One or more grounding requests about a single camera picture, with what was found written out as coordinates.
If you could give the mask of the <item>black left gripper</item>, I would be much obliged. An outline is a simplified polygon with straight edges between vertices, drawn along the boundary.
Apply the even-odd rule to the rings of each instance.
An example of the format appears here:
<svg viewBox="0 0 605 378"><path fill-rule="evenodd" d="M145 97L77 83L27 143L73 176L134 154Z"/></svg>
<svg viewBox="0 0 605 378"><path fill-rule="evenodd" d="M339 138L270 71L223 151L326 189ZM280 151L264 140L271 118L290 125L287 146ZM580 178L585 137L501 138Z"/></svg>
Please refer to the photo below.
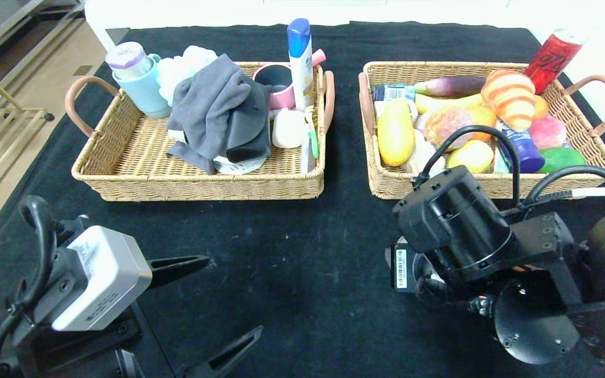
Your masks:
<svg viewBox="0 0 605 378"><path fill-rule="evenodd" d="M148 290L198 272L211 259L204 255L147 260L153 274ZM257 346L259 325L229 342L206 361L178 377L226 377ZM12 344L12 377L176 377L137 303L105 329L58 332L39 325Z"/></svg>

